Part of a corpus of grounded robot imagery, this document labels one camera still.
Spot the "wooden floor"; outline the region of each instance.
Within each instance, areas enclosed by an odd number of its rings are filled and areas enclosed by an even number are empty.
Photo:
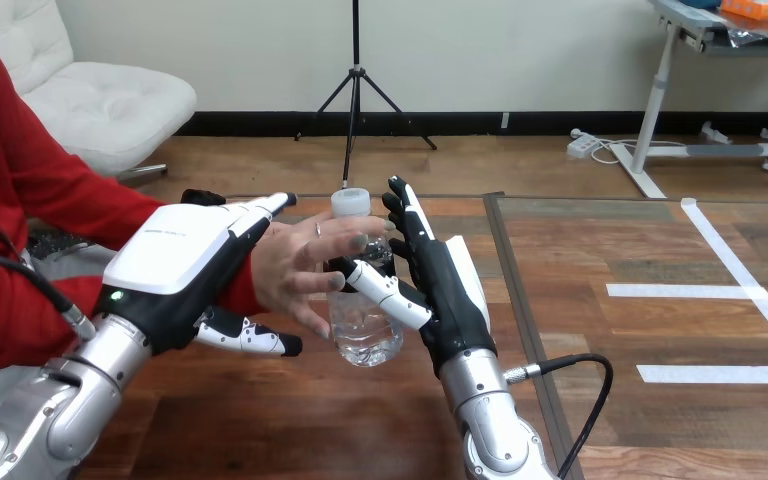
[[[671,138],[698,142],[698,138]],[[424,194],[639,198],[618,165],[566,156],[566,137],[435,137],[433,152],[417,138],[359,137],[350,184],[382,193],[400,175]],[[147,163],[167,163],[169,177],[147,191],[167,201],[186,188],[217,193],[330,193],[340,188],[345,138],[175,137]],[[610,158],[608,153],[602,156]],[[669,197],[768,201],[760,159],[653,159],[652,178]]]
[[[440,150],[429,152],[418,139],[359,138],[351,184],[380,193],[386,178],[399,174],[421,194],[640,198],[619,166],[566,157],[566,138],[435,141]],[[169,176],[143,189],[167,201],[185,188],[327,194],[340,186],[343,148],[340,138],[173,138],[147,162],[169,164]],[[702,203],[702,210],[768,290],[768,173],[759,164],[653,161],[650,173],[671,197],[755,201]],[[606,293],[608,282],[736,284],[680,206],[525,199],[500,206],[547,354],[596,351],[617,370],[614,392],[581,454],[585,477],[768,479],[768,385],[651,384],[636,369],[768,365],[768,323],[752,302]],[[438,236],[467,239],[503,366],[525,362],[483,202],[426,199],[424,207]],[[305,198],[284,219],[326,208],[325,199]],[[325,314],[321,300],[316,308]],[[303,355],[258,358],[195,345],[154,359],[79,478],[463,478],[460,442],[416,335],[407,335],[397,359],[359,369],[286,319],[257,320],[302,334]],[[601,373],[578,366],[556,382],[577,433]],[[514,392],[520,414],[546,440],[533,384]],[[547,457],[554,468],[551,452]]]
[[[637,368],[768,366],[768,321],[758,306],[607,291],[609,283],[738,285],[681,205],[503,199],[500,208],[547,356],[597,352],[616,369],[608,405],[581,454],[585,477],[768,479],[768,385],[735,376],[721,385],[647,383]],[[700,209],[768,291],[768,204]],[[579,366],[555,380],[577,433],[600,371]]]

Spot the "white cushioned chair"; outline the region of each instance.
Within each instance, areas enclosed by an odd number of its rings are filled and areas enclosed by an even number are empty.
[[[179,78],[75,62],[55,0],[0,0],[0,57],[51,136],[105,176],[165,172],[133,167],[195,111],[195,91]]]

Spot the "white cable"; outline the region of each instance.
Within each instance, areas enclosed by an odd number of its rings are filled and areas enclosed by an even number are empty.
[[[576,131],[576,130],[573,130],[573,132],[578,133],[579,135],[584,135],[585,134],[585,132],[581,132],[580,130]],[[605,164],[605,165],[614,165],[616,163],[619,163],[619,160],[613,160],[613,161],[602,160],[601,158],[596,156],[596,153],[599,152],[599,150],[602,150],[602,149],[608,150],[608,149],[610,149],[611,145],[623,145],[623,146],[631,147],[631,148],[636,148],[637,147],[637,139],[634,139],[634,138],[626,138],[626,139],[623,139],[623,140],[608,140],[607,138],[598,138],[596,136],[594,136],[593,138],[595,138],[596,141],[599,142],[599,147],[597,147],[596,150],[593,150],[593,152],[590,154],[590,157],[593,160],[596,160],[597,162]],[[652,144],[652,145],[674,145],[674,146],[678,146],[678,147],[686,147],[687,146],[684,143],[668,142],[668,141],[663,141],[663,140],[652,140],[652,142],[650,142],[650,144]]]

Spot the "bottle cap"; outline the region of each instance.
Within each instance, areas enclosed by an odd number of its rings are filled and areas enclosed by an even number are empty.
[[[369,192],[362,188],[347,188],[331,195],[334,217],[365,217],[372,213]]]

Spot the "black baseboard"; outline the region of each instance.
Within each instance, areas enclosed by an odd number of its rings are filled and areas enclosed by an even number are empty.
[[[348,113],[323,113],[311,121],[308,112],[197,112],[177,135],[208,137],[293,137],[303,128],[305,136],[343,136]],[[409,113],[416,132],[430,136],[451,135],[568,135],[579,128],[594,135],[636,134],[643,112],[513,112],[508,128],[502,113]],[[768,128],[768,112],[663,112],[656,133],[698,134],[710,120],[726,135],[758,135]],[[414,133],[395,113],[363,113],[359,135],[403,136]]]

